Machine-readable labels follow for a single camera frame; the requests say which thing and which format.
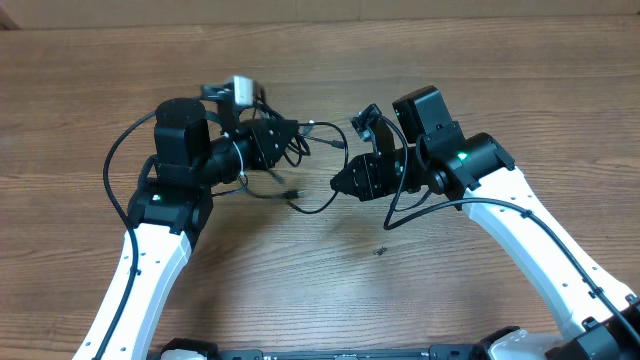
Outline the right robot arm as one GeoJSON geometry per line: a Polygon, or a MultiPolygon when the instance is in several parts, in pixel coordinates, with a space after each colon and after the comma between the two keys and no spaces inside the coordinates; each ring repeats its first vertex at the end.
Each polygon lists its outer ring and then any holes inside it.
{"type": "Polygon", "coordinates": [[[466,137],[440,91],[427,86],[352,119],[372,151],[331,188],[361,201],[423,191],[463,211],[511,257],[549,309],[555,335],[506,327],[473,345],[432,348],[431,359],[635,359],[639,298],[591,258],[545,208],[491,135],[466,137]]]}

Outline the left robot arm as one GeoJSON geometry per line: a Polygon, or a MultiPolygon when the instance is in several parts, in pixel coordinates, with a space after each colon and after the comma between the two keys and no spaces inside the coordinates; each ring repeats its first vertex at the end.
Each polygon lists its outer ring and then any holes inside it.
{"type": "Polygon", "coordinates": [[[188,263],[213,209],[221,183],[249,170],[268,170],[299,130],[295,120],[256,103],[260,117],[242,121],[242,107],[217,99],[207,110],[199,98],[161,103],[156,152],[143,165],[126,208],[126,227],[113,279],[75,356],[78,359],[143,359],[167,297],[188,263]]]}

